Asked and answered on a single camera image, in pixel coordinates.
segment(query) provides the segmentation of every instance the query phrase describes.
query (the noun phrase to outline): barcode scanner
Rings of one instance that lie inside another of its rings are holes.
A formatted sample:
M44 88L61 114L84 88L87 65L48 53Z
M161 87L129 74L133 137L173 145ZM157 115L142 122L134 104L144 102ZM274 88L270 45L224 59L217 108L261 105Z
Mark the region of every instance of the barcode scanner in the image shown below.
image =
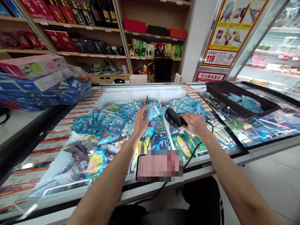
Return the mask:
M179 117L172 108L167 108L165 118L175 129L188 125L188 123L182 117Z

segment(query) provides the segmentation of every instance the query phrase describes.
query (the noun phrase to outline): black cable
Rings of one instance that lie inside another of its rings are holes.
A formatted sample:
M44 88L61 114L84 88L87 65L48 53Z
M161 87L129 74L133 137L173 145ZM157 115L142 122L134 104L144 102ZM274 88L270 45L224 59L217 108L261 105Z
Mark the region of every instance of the black cable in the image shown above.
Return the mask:
M206 121L206 123L208 123L209 125L211 125L211 127L212 127L212 132L213 132L213 125L212 125L210 122L208 122L208 121ZM187 161L187 163L183 166L183 169L185 169L185 168L187 167L187 165L189 164L189 162L190 162L191 159L193 158L193 156L194 156L194 154L195 154L197 148L198 148L202 143L203 143L203 142L200 142L200 143L195 147L195 149L194 149L194 151L193 151L191 157L189 158L189 160ZM132 204L132 206L131 206L128 210L126 210L125 212L123 212L122 215L121 215L118 219L113 220L113 221L109 221L108 223L109 223L109 224L112 224L112 223L118 222L118 221L119 221L126 213L128 213L128 212L133 208L133 206L139 205L139 204L141 204L141 203L143 203L143 202L148 202L148 201L151 201L151 200L155 199L155 198L159 195L159 193L162 191L162 189L165 187L165 185L166 185L167 183L168 183L168 181L165 182L165 183L162 185L162 187L155 193L155 195L153 195L152 197L149 197L149 198L144 198L144 199L142 199L142 200L140 200L140 201L138 201L138 202Z

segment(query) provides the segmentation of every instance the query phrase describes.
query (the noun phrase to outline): black speaker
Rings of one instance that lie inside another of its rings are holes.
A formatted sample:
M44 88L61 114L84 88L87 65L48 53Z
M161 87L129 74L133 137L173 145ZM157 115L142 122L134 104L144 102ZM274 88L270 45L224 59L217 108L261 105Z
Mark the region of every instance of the black speaker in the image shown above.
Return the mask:
M156 83L171 82L173 59L168 56L154 56L154 80Z

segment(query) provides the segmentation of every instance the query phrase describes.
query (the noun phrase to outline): hand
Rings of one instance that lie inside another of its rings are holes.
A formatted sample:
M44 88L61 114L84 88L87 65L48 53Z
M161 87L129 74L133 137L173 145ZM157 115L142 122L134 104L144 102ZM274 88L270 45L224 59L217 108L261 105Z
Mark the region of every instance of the hand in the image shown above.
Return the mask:
M179 116L187 122L188 126L182 126L187 132L196 135L200 139L203 139L210 134L203 116L189 112L180 114Z
M139 139L144 134L148 125L149 113L146 113L145 118L143 118L144 112L148 108L150 108L150 106L140 108L134 118L134 129L132 135L139 137Z

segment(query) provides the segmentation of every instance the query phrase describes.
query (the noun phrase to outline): price label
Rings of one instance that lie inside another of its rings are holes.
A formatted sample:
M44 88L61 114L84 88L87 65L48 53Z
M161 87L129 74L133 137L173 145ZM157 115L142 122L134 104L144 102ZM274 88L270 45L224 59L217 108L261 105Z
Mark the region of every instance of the price label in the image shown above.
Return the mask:
M40 21L40 24L44 26L49 26L49 23L47 21Z
M66 28L71 28L71 25L68 24L68 23L64 23L63 26L66 27Z

